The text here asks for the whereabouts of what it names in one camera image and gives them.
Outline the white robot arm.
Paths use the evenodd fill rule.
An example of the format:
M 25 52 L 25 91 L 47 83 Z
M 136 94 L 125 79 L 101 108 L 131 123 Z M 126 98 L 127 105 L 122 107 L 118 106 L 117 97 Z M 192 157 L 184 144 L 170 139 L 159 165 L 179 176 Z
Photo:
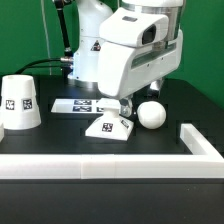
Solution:
M 119 0 L 112 10 L 101 0 L 53 0 L 62 10 L 75 1 L 79 47 L 65 47 L 72 64 L 68 80 L 121 102 L 120 114 L 132 114 L 133 93 L 160 86 L 181 61 L 180 18 L 186 0 Z

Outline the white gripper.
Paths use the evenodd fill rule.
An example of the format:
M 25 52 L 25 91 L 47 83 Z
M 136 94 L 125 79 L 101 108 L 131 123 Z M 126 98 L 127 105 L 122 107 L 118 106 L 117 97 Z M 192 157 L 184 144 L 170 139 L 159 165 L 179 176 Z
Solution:
M 132 48 L 105 42 L 98 59 L 99 91 L 107 97 L 121 99 L 120 114 L 130 117 L 133 104 L 129 95 L 150 83 L 152 91 L 160 91 L 164 83 L 162 77 L 175 71 L 180 64 L 182 43 L 181 30 L 161 51 L 155 51 L 152 45 Z

